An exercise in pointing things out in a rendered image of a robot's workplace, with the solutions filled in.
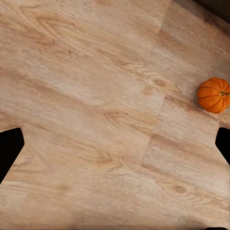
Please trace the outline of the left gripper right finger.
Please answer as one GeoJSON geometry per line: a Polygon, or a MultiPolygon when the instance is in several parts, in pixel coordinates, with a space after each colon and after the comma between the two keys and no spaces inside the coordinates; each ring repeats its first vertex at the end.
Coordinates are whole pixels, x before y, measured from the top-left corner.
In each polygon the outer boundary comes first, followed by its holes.
{"type": "Polygon", "coordinates": [[[230,129],[220,127],[215,144],[230,165],[230,129]]]}

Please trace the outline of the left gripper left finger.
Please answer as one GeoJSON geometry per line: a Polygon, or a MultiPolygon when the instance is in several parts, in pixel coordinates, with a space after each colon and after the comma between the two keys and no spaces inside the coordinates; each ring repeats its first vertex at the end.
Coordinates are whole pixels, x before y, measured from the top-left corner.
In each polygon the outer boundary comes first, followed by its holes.
{"type": "Polygon", "coordinates": [[[20,127],[0,133],[0,184],[24,147],[20,127]]]}

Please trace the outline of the pumpkin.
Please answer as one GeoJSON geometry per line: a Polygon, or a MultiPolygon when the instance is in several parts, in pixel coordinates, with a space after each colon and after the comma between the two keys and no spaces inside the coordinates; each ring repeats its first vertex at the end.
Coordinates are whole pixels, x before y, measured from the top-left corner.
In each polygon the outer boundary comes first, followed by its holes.
{"type": "Polygon", "coordinates": [[[230,85],[224,79],[213,77],[200,85],[197,96],[204,110],[220,114],[230,106],[230,85]]]}

